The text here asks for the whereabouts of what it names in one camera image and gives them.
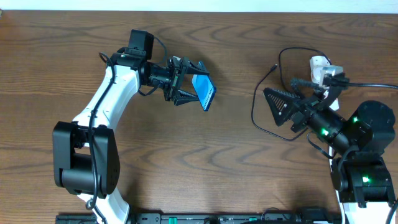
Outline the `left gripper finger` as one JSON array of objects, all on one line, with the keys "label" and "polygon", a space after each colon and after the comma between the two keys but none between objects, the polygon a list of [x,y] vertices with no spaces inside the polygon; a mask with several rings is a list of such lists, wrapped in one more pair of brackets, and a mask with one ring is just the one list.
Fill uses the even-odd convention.
[{"label": "left gripper finger", "polygon": [[192,74],[192,75],[209,75],[210,74],[202,61],[193,63],[189,58],[184,57],[183,65],[186,68],[185,69],[186,74]]},{"label": "left gripper finger", "polygon": [[175,106],[180,106],[185,103],[190,103],[198,100],[199,99],[196,95],[184,90],[176,90],[173,96],[173,102]]}]

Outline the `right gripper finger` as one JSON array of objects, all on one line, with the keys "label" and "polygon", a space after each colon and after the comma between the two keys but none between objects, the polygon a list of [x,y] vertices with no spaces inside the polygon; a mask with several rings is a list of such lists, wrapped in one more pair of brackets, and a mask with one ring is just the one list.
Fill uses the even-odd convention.
[{"label": "right gripper finger", "polygon": [[323,93],[323,87],[319,86],[319,84],[310,82],[308,80],[303,80],[300,78],[293,78],[290,81],[290,86],[292,87],[294,93],[300,98],[304,99],[305,96],[300,90],[300,86],[306,87],[306,88],[311,88],[313,89],[316,93]]},{"label": "right gripper finger", "polygon": [[275,124],[282,126],[299,110],[297,103],[300,98],[292,93],[272,88],[265,88],[263,95],[268,102]]}]

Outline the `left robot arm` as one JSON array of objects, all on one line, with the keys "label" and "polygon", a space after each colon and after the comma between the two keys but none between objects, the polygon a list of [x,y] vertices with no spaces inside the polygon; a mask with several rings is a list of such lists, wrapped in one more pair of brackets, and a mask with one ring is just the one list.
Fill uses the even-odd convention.
[{"label": "left robot arm", "polygon": [[56,223],[136,223],[117,184],[120,160],[114,132],[130,99],[141,86],[161,89],[179,106],[199,97],[181,89],[186,74],[209,77],[203,62],[183,57],[151,62],[157,37],[133,29],[129,43],[112,56],[99,53],[104,79],[85,109],[71,122],[59,121],[52,132],[55,184],[85,202],[88,214],[57,215]]}]

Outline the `blue Galaxy smartphone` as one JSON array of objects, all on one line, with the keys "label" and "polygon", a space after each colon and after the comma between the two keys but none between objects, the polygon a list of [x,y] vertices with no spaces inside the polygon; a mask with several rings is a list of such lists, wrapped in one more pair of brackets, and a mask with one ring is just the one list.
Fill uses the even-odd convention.
[{"label": "blue Galaxy smartphone", "polygon": [[216,94],[216,85],[213,83],[210,76],[197,74],[192,78],[192,85],[201,107],[204,111],[208,111]]}]

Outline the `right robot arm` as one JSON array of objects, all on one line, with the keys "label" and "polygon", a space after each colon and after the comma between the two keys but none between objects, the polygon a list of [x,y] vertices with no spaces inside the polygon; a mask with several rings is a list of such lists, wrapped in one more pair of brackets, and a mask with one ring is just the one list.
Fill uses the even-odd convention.
[{"label": "right robot arm", "polygon": [[330,109],[332,101],[353,83],[344,77],[327,77],[323,85],[294,78],[291,85],[308,86],[315,93],[306,98],[300,90],[294,93],[265,88],[267,100],[278,126],[291,120],[291,130],[303,134],[306,129],[334,150],[323,151],[331,160],[331,179],[341,203],[357,203],[366,208],[370,202],[386,202],[390,223],[397,210],[391,175],[382,155],[394,140],[393,110],[380,101],[364,101],[349,119]]}]

